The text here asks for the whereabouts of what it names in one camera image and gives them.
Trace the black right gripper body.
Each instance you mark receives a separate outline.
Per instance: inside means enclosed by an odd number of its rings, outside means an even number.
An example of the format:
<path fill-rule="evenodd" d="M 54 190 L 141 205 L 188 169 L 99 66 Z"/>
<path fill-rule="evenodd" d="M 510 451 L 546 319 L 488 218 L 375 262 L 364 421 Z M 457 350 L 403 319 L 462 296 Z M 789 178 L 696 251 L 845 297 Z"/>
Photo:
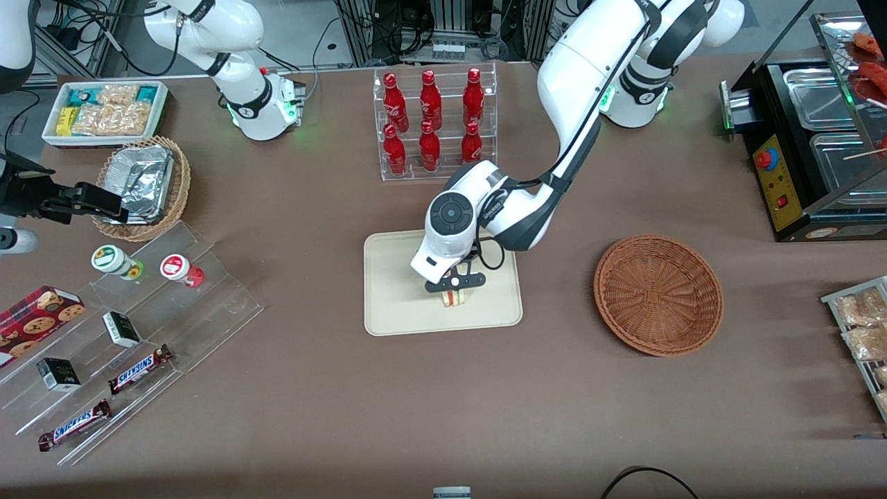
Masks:
<path fill-rule="evenodd" d="M 52 168 L 17 154 L 2 154 L 1 211 L 13 218 L 66 219 L 67 215 L 52 212 L 44 203 L 60 192 L 51 175 Z"/>

